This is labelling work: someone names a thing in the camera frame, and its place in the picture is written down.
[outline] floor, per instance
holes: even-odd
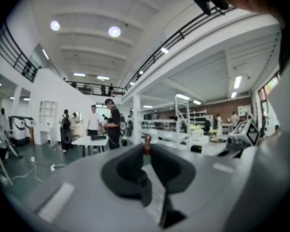
[[[29,161],[30,157],[35,158],[36,166],[36,177],[42,181],[52,176],[52,171],[50,170],[50,165],[55,164],[70,164],[71,162],[82,158],[82,148],[74,147],[72,150],[63,153],[61,145],[57,144],[51,147],[50,144],[44,145],[30,145],[27,144],[22,147],[16,147],[17,151],[22,158],[17,158],[11,152],[9,153],[9,159],[4,161],[4,166],[10,176],[13,178],[15,176],[24,176],[30,170],[34,168],[32,163]],[[109,150],[108,145],[104,147],[105,151]],[[2,188],[5,192],[12,193],[15,197],[23,200],[25,196],[38,184],[41,182],[34,177],[34,172],[32,171],[24,178],[13,179],[13,186],[9,182],[4,182]]]

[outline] white ceiling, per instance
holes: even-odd
[[[118,83],[129,53],[150,27],[151,21],[172,0],[47,0],[52,19],[61,24],[58,44],[68,76],[73,81],[102,84],[96,76],[110,77],[105,85]],[[112,26],[121,29],[118,38],[108,35]],[[133,74],[165,41],[157,32],[126,75]],[[85,73],[86,78],[73,77]]]
[[[266,66],[274,56],[274,50],[279,45],[279,32],[268,33],[259,37],[254,32],[249,40],[240,42],[240,36],[232,39],[229,47],[194,63],[179,69],[171,76],[165,76],[155,86],[147,89],[143,94],[149,97],[174,100],[177,93],[196,99],[202,97],[206,102],[229,99],[231,93],[248,93],[256,83]],[[239,89],[234,90],[234,81],[242,76]],[[147,105],[161,105],[165,101],[152,101]]]
[[[2,76],[0,74],[0,96],[5,97],[5,98],[10,98],[11,96],[14,96],[14,92],[16,89],[16,85],[15,83],[11,82],[9,79],[7,79],[6,77]],[[30,97],[30,92],[22,89],[21,97]]]

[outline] black railing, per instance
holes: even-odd
[[[0,55],[19,73],[33,82],[38,69],[19,48],[6,22],[0,28]]]
[[[102,96],[111,96],[111,97],[122,97],[124,95],[124,89],[121,87],[99,85],[92,83],[80,83],[80,82],[66,82],[72,87],[79,90],[85,95],[102,95]]]
[[[134,76],[131,78],[131,80],[127,83],[125,86],[125,90],[128,90],[132,85],[131,83],[135,83],[143,73],[152,65],[154,64],[160,57],[162,57],[165,53],[168,53],[166,51],[169,51],[172,46],[174,46],[179,41],[183,40],[187,35],[192,33],[194,30],[198,29],[205,23],[221,16],[225,15],[227,12],[230,12],[234,10],[234,7],[230,7],[229,9],[225,11],[218,10],[216,7],[211,8],[212,14],[206,15],[201,14],[197,16],[196,18],[189,21],[187,24],[182,26],[177,32],[175,32],[170,38],[168,38],[160,47],[157,48],[157,50],[145,61],[145,63],[139,68],[139,70],[134,74]]]

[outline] pillar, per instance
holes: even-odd
[[[141,140],[140,110],[141,110],[140,95],[135,94],[133,96],[133,133],[132,133],[133,143],[135,145],[138,145]]]
[[[21,93],[21,86],[17,85],[15,92],[14,92],[14,100],[12,105],[12,116],[17,116],[18,106],[19,106],[19,99],[20,99],[20,93]]]

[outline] white shirt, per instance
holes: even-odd
[[[89,125],[88,125],[88,129],[89,130],[93,130],[93,131],[97,131],[99,129],[99,115],[97,113],[92,113],[89,116]]]
[[[231,116],[231,123],[232,123],[232,126],[233,126],[233,127],[237,126],[238,121],[239,121],[238,116],[237,116],[236,114],[233,114],[233,115]]]

